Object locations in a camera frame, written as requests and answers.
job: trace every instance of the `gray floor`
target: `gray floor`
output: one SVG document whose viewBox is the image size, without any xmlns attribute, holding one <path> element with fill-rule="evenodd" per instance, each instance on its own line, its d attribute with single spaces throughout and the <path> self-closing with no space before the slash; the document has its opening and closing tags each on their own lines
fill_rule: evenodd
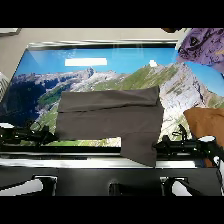
<svg viewBox="0 0 224 224">
<path fill-rule="evenodd" d="M 11 78 L 28 43 L 43 41 L 178 39 L 160 28 L 23 28 L 19 35 L 0 37 L 0 72 Z"/>
</svg>

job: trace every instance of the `orange-brown fabric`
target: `orange-brown fabric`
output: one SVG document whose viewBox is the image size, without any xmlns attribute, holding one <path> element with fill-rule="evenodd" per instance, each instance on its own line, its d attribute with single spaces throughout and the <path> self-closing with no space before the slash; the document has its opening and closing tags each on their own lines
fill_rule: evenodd
<svg viewBox="0 0 224 224">
<path fill-rule="evenodd" d="M 224 146 L 224 108 L 194 107 L 184 111 L 191 132 L 197 137 L 215 136 L 217 143 Z"/>
</svg>

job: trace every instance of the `purple cloth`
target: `purple cloth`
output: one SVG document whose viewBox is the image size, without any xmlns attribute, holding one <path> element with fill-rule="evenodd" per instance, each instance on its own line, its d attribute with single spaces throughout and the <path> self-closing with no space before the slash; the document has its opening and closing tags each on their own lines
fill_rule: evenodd
<svg viewBox="0 0 224 224">
<path fill-rule="evenodd" d="M 224 72 L 224 28 L 193 28 L 178 50 L 177 61 L 192 61 Z"/>
</svg>

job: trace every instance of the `brown cloth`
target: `brown cloth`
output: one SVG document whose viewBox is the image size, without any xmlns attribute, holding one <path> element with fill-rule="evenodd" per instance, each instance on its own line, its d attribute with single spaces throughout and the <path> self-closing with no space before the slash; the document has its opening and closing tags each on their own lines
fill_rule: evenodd
<svg viewBox="0 0 224 224">
<path fill-rule="evenodd" d="M 184 111 L 191 132 L 197 137 L 215 136 L 224 146 L 224 109 L 194 107 Z"/>
<path fill-rule="evenodd" d="M 121 137 L 121 155 L 148 166 L 156 165 L 163 121 L 159 87 L 139 90 L 62 92 L 56 135 L 60 140 Z"/>
</svg>

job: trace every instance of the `white rectangle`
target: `white rectangle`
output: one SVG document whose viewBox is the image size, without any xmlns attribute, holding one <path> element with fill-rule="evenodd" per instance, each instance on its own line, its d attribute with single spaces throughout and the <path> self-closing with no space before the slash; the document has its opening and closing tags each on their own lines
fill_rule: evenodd
<svg viewBox="0 0 224 224">
<path fill-rule="evenodd" d="M 106 58 L 68 58 L 65 59 L 65 66 L 93 66 L 107 65 Z"/>
</svg>

